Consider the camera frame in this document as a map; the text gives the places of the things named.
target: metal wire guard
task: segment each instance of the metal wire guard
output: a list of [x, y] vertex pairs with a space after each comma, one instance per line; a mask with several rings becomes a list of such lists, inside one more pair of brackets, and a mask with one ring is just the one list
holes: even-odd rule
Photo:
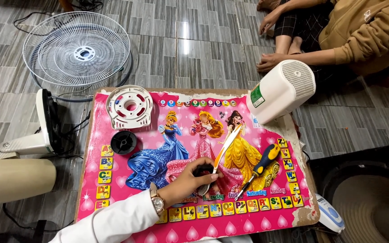
[[122, 69], [129, 52], [128, 35], [115, 20], [69, 12], [46, 19], [31, 31], [23, 45], [23, 60], [44, 81], [86, 86]]

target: yellow dress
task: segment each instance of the yellow dress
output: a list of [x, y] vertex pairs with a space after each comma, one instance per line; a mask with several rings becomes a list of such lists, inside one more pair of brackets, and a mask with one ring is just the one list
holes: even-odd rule
[[[261, 153], [238, 134], [226, 151], [224, 167], [238, 168], [243, 176], [243, 186], [250, 180], [253, 168], [261, 157]], [[253, 179], [247, 190], [258, 191], [270, 186], [277, 177], [279, 168], [277, 161], [271, 163], [260, 177]]]

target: plaid pants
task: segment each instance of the plaid pants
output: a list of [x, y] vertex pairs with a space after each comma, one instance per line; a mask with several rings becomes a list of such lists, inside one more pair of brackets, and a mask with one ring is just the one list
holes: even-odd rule
[[[320, 51], [319, 35], [328, 25], [328, 15], [334, 6], [331, 2], [319, 4], [306, 9], [294, 9], [282, 14], [276, 22], [274, 37], [299, 36], [303, 39], [301, 50], [304, 52]], [[346, 83], [357, 77], [346, 65], [310, 65], [318, 86], [332, 86]]]

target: white fan grille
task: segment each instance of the white fan grille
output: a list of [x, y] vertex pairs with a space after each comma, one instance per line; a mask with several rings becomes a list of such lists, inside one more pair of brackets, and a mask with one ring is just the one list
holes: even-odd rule
[[38, 78], [62, 86], [86, 86], [122, 69], [130, 41], [115, 20], [90, 12], [55, 15], [36, 26], [23, 59]]
[[294, 86], [296, 98], [313, 94], [315, 86], [312, 71], [306, 65], [297, 61], [288, 61], [283, 64], [282, 72]]

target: blue dress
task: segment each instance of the blue dress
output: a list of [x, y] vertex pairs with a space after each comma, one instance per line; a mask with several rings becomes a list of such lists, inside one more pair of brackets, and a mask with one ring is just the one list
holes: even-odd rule
[[159, 132], [163, 133], [165, 143], [157, 149], [144, 149], [134, 153], [127, 161], [133, 173], [127, 178], [125, 184], [129, 187], [146, 190], [151, 182], [162, 188], [169, 183], [165, 179], [167, 163], [171, 160], [186, 160], [188, 152], [176, 134], [182, 135], [178, 126], [172, 125], [170, 129], [159, 126]]

